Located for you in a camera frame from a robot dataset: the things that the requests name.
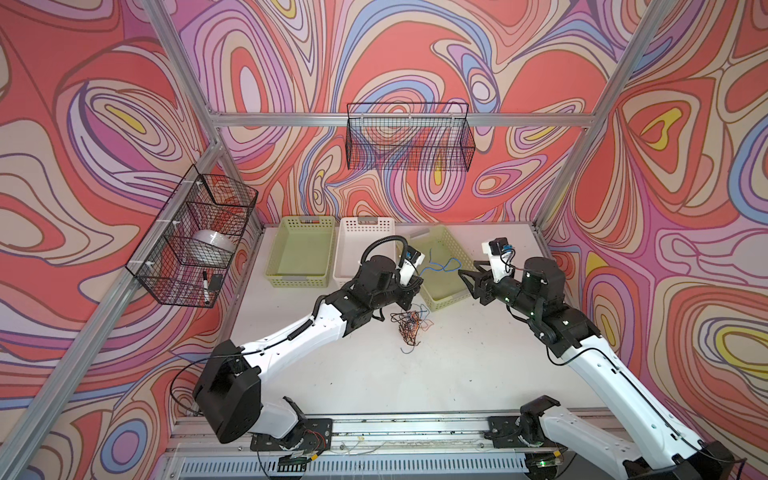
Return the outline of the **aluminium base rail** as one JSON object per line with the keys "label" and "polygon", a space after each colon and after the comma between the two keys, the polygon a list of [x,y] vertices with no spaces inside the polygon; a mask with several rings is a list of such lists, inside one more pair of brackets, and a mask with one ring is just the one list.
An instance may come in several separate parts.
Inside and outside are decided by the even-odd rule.
{"label": "aluminium base rail", "polygon": [[[437,413],[320,414],[332,420],[326,453],[485,453],[491,416],[514,418],[516,410]],[[222,444],[202,417],[183,418],[173,427],[166,451],[187,455],[247,456],[251,436]]]}

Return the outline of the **white plastic basket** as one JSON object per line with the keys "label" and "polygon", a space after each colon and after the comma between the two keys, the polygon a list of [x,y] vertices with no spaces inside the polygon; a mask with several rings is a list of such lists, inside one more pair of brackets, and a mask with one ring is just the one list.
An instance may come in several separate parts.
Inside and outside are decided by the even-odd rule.
{"label": "white plastic basket", "polygon": [[354,277],[361,256],[370,244],[394,233],[395,220],[391,217],[341,218],[333,266],[333,280],[337,286],[343,286]]}

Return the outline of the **left green plastic basket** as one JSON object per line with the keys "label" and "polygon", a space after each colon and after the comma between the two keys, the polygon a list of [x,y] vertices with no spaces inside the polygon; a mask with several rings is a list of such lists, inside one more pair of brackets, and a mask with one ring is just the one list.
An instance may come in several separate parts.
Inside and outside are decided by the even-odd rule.
{"label": "left green plastic basket", "polygon": [[268,258],[265,277],[274,288],[328,286],[336,240],[332,216],[286,216]]}

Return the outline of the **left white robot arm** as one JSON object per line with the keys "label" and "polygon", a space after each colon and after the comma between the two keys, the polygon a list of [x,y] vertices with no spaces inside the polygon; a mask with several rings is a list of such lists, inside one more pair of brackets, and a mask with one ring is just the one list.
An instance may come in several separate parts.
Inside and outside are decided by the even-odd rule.
{"label": "left white robot arm", "polygon": [[268,398],[265,387],[320,347],[381,320],[384,308],[409,309],[423,283],[418,268],[424,258],[403,236],[385,236],[364,250],[352,279],[319,296],[302,319],[261,340],[217,345],[193,389],[193,400],[218,441],[264,435],[292,448],[311,435],[299,406],[287,396]]}

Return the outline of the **green plastic basket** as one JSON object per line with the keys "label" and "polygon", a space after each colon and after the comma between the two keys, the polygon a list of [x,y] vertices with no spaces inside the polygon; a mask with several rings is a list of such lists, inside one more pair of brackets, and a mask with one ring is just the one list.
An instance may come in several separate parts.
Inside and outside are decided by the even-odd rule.
{"label": "green plastic basket", "polygon": [[431,311],[441,310],[470,296],[458,275],[473,266],[460,242],[444,225],[422,228],[405,235],[409,245],[425,255],[418,267],[424,283],[420,290]]}
{"label": "green plastic basket", "polygon": [[268,258],[265,277],[274,288],[328,286],[336,240],[332,216],[286,216]]}

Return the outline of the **right green plastic basket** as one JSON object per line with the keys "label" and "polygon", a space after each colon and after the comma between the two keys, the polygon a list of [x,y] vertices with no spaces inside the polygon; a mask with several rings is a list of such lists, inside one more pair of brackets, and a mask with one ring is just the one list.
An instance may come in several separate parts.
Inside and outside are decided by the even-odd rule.
{"label": "right green plastic basket", "polygon": [[470,296],[458,275],[473,266],[460,242],[444,225],[422,228],[405,235],[409,245],[425,255],[418,267],[424,283],[420,290],[431,311],[441,310]]}

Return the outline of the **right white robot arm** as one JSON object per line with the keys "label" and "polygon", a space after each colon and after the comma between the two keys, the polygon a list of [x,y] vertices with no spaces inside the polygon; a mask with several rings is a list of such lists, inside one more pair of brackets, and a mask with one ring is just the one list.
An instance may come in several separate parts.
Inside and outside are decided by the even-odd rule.
{"label": "right white robot arm", "polygon": [[746,464],[719,441],[706,441],[658,400],[615,354],[600,329],[564,300],[565,274],[555,260],[530,257],[521,270],[499,237],[482,245],[486,260],[458,275],[481,305],[493,301],[526,324],[550,363],[584,380],[620,422],[627,439],[580,420],[549,395],[492,417],[485,436],[497,447],[562,445],[614,479],[740,478]]}

